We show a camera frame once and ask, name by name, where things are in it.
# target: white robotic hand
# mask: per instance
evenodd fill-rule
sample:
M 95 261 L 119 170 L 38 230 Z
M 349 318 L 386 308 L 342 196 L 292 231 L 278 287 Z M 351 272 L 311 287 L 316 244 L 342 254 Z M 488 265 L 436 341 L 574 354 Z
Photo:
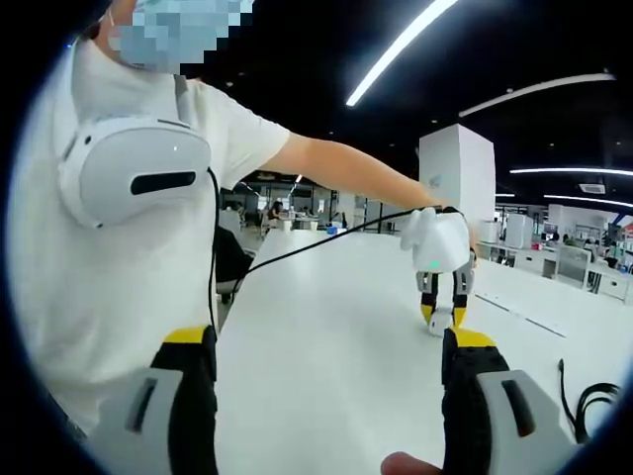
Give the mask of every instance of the white robotic hand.
M 414 211 L 403 230 L 400 247 L 413 249 L 413 266 L 421 272 L 453 272 L 470 259 L 466 220 L 457 212 L 435 208 Z

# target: yellow robot part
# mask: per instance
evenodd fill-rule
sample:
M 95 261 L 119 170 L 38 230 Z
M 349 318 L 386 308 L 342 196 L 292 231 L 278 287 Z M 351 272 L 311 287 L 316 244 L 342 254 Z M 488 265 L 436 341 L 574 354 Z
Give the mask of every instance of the yellow robot part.
M 433 315 L 433 306 L 422 304 L 422 315 L 427 325 L 431 325 L 431 316 Z

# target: person sitting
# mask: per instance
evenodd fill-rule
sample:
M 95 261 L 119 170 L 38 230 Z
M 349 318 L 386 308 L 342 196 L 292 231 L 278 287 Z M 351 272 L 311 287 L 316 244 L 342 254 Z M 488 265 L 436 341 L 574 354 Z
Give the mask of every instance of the person sitting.
M 268 210 L 268 221 L 281 220 L 281 212 L 284 209 L 284 205 L 281 201 L 276 201 L 273 206 Z

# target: white vr headset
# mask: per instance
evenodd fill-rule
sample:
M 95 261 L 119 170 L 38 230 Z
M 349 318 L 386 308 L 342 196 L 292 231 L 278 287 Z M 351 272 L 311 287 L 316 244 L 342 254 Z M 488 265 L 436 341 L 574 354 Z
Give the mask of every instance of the white vr headset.
M 75 46 L 66 65 L 70 72 L 74 52 Z M 175 77 L 179 117 L 189 118 L 190 107 L 180 100 L 186 81 Z M 59 189 L 68 212 L 83 226 L 116 225 L 157 205 L 192 200 L 210 186 L 211 148 L 185 122 L 107 117 L 78 126 L 68 138 L 58 165 Z

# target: ceiling light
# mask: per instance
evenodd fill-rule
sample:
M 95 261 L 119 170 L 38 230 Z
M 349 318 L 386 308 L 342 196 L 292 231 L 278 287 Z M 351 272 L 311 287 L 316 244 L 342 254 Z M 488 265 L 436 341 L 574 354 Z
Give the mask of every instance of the ceiling light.
M 604 205 L 626 206 L 627 208 L 633 208 L 633 204 L 631 203 L 622 203 L 621 201 L 611 201 L 611 200 L 599 200 L 597 198 L 578 198 L 575 196 L 558 196 L 558 195 L 543 195 L 543 198 L 551 198 L 553 200 L 590 201 L 592 203 L 602 203 Z
M 486 101 L 479 106 L 471 107 L 466 111 L 462 111 L 459 113 L 459 117 L 466 117 L 475 112 L 483 111 L 491 106 L 495 106 L 496 104 L 500 104 L 501 102 L 509 101 L 511 99 L 516 99 L 517 97 L 524 96 L 526 94 L 531 94 L 533 92 L 544 91 L 546 89 L 551 89 L 552 87 L 559 86 L 567 86 L 570 84 L 580 84 L 582 82 L 595 82 L 595 81 L 614 81 L 615 77 L 611 74 L 583 74 L 581 76 L 573 76 L 573 77 L 564 77 L 562 79 L 554 79 L 552 81 L 542 82 L 540 84 L 534 84 L 533 86 L 524 87 L 523 89 L 519 89 L 518 91 L 513 91 L 508 94 L 503 94 L 496 99 L 492 99 L 490 101 Z
M 437 18 L 455 5 L 458 0 L 435 0 L 426 10 L 419 14 L 413 22 L 404 30 L 392 45 L 385 51 L 376 64 L 370 69 L 367 75 L 360 82 L 356 90 L 349 96 L 347 106 L 354 107 L 363 95 L 372 87 L 379 76 L 389 67 L 389 65 L 398 57 L 426 27 L 433 23 Z
M 596 173 L 599 175 L 633 176 L 633 171 L 612 170 L 610 168 L 525 168 L 522 170 L 510 170 L 510 173 Z

